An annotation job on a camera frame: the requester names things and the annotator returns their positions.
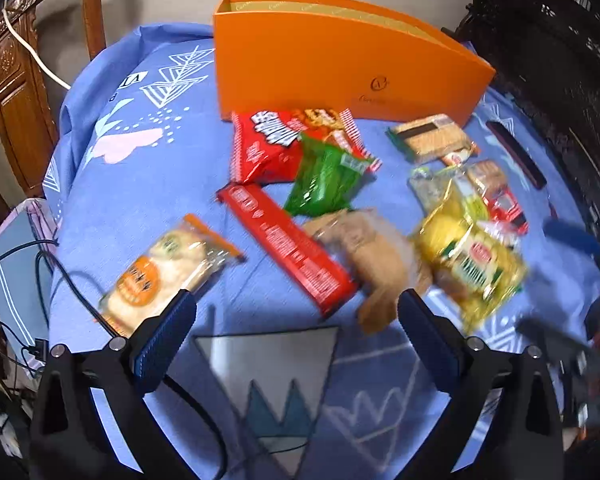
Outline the small red snack packet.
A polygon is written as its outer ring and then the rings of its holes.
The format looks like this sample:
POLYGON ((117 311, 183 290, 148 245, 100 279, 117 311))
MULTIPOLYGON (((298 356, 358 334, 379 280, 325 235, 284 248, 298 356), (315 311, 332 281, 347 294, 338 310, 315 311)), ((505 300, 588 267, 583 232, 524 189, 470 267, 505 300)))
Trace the small red snack packet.
POLYGON ((529 225, 524 211, 509 188, 506 175, 493 160, 469 165, 466 174, 492 220, 510 224, 519 235, 528 233, 529 225))

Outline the yellow gold snack bag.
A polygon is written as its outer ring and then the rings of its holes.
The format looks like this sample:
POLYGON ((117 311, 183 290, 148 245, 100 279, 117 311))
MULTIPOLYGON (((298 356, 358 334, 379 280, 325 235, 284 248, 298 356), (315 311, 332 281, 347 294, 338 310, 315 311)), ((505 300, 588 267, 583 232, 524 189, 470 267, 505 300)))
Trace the yellow gold snack bag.
POLYGON ((468 334, 515 296, 527 275, 518 252, 465 214, 462 196, 453 183, 420 222, 412 240, 436 285, 460 307, 468 334))

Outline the yellow green snack pack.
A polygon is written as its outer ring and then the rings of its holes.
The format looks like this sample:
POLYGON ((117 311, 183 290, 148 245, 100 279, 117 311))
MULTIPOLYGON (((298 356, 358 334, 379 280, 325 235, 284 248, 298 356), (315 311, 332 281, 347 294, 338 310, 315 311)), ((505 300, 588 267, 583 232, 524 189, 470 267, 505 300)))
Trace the yellow green snack pack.
POLYGON ((431 171, 426 166, 412 170, 408 184, 414 191, 426 214, 437 208, 448 194, 460 202, 460 212, 472 221, 486 221, 490 214, 474 185, 461 166, 451 166, 431 171))

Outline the sesame cracker pack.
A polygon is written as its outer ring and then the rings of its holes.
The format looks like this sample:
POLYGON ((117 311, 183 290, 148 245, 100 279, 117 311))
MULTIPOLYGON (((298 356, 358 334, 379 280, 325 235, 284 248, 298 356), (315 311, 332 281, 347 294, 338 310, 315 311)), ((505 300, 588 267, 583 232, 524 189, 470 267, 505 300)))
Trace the sesame cracker pack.
POLYGON ((399 152, 415 165, 440 159, 446 166, 457 166, 480 153, 478 145, 445 114, 389 127, 387 136, 399 152))

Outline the brown paper snack bag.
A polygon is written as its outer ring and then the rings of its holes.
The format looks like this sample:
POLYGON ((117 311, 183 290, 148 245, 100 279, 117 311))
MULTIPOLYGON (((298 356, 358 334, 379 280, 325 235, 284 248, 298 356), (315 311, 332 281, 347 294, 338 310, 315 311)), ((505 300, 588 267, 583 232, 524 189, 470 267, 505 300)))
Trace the brown paper snack bag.
POLYGON ((362 283, 366 299, 356 310, 366 334, 387 328, 398 316, 402 292, 426 294, 432 273, 415 243, 376 210, 340 210, 303 223, 314 240, 332 248, 362 283))

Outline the orange label biscuit pack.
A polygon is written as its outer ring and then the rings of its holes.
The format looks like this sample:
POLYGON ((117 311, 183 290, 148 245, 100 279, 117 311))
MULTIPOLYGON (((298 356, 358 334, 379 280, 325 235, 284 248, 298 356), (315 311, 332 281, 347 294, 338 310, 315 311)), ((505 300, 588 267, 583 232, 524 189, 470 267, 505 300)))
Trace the orange label biscuit pack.
POLYGON ((233 243, 186 214, 129 265, 102 296, 98 310, 129 338, 145 320, 166 310, 178 292, 196 292, 224 266, 244 260, 233 243))

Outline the long red biscuit box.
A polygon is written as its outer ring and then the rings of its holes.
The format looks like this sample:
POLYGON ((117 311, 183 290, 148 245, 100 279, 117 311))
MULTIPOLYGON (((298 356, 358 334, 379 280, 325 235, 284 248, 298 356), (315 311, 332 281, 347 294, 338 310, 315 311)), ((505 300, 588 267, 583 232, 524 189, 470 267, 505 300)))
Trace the long red biscuit box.
POLYGON ((216 192, 264 251, 328 318, 358 291, 346 269, 314 242, 259 185, 230 183, 216 192))

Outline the green snack packet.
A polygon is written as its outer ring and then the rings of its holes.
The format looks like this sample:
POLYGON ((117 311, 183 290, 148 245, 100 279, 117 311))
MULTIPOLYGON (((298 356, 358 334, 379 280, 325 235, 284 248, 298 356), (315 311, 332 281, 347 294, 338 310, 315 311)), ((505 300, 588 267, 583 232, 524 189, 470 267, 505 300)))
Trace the green snack packet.
POLYGON ((300 148, 298 174, 284 209, 292 216, 312 218, 347 209, 372 160, 312 136, 300 136, 300 148))

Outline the smartphone in red case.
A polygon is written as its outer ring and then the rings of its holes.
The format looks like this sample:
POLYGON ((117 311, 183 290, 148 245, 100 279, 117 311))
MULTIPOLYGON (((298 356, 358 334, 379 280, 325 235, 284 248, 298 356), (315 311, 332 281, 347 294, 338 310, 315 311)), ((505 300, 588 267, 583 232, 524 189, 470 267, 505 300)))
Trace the smartphone in red case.
POLYGON ((536 163, 530 157, 528 152, 509 130, 500 122, 494 122, 494 120, 488 120, 486 126, 498 139, 498 142, 504 146, 507 153, 513 157, 513 160, 517 163, 532 185, 537 190, 545 188, 547 185, 546 177, 544 177, 540 168, 536 166, 536 163))

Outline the folded blue striped cloth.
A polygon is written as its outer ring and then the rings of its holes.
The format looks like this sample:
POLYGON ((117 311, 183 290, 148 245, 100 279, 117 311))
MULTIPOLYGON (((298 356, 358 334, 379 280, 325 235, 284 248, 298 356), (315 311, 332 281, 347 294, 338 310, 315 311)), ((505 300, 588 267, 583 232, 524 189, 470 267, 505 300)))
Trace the folded blue striped cloth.
POLYGON ((12 351, 38 366, 34 356, 21 349, 48 338, 50 288, 54 264, 40 257, 53 252, 56 221, 42 198, 28 198, 0 225, 0 327, 12 351))

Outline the blue patterned tablecloth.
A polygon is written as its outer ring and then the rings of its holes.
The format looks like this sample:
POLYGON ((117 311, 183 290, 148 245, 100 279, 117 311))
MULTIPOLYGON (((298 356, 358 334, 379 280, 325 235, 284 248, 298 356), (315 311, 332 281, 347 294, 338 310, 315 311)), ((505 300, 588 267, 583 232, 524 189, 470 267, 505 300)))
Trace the blue patterned tablecloth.
MULTIPOLYGON (((222 122, 209 25, 139 27, 88 64, 62 103, 61 138, 44 184, 59 220, 58 257, 80 292, 99 303, 163 232, 196 214, 246 261, 215 274, 198 300, 195 325, 169 368, 220 426, 231 479, 392 479, 426 438, 449 397, 434 390, 398 321, 373 336, 356 322, 362 290, 321 319, 232 213, 215 199, 230 180, 233 125, 222 122)), ((585 337, 600 298, 594 260, 547 239, 552 203, 583 226, 576 201, 526 118, 488 90, 467 133, 507 174, 529 221, 521 240, 528 276, 478 329, 496 350, 528 344, 515 325, 537 315, 585 337), (486 122, 513 129, 547 177, 526 182, 486 122)), ((382 161, 353 196, 404 234, 422 218, 407 178, 412 165, 393 145, 392 122, 355 119, 382 161)))

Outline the red wafer snack bag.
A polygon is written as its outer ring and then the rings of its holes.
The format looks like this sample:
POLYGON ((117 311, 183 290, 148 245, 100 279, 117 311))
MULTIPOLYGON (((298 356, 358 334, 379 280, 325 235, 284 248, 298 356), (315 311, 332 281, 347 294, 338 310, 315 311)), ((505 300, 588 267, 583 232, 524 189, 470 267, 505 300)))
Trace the red wafer snack bag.
POLYGON ((381 160, 364 145, 350 110, 259 110, 233 113, 234 140, 230 180, 235 183, 284 183, 297 177, 302 159, 300 136, 342 148, 370 161, 377 171, 381 160))

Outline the carved wooden chair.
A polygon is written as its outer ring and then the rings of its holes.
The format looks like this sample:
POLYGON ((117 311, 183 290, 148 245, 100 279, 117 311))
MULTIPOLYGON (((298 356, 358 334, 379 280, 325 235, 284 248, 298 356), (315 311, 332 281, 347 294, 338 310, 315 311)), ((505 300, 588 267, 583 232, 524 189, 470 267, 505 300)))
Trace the carved wooden chair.
MULTIPOLYGON (((0 15, 0 138, 9 167, 28 197, 42 194, 58 142, 43 70, 21 44, 38 45, 35 11, 42 1, 6 0, 0 15)), ((102 0, 82 0, 82 14, 88 55, 96 58, 106 48, 102 0)))

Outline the orange cardboard box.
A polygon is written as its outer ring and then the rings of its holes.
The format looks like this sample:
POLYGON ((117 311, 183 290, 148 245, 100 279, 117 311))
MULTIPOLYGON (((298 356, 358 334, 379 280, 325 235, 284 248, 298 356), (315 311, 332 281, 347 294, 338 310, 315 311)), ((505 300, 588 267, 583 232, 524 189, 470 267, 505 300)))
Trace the orange cardboard box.
POLYGON ((221 0, 213 13, 220 115, 347 108, 465 125, 495 75, 418 18, 358 0, 221 0))

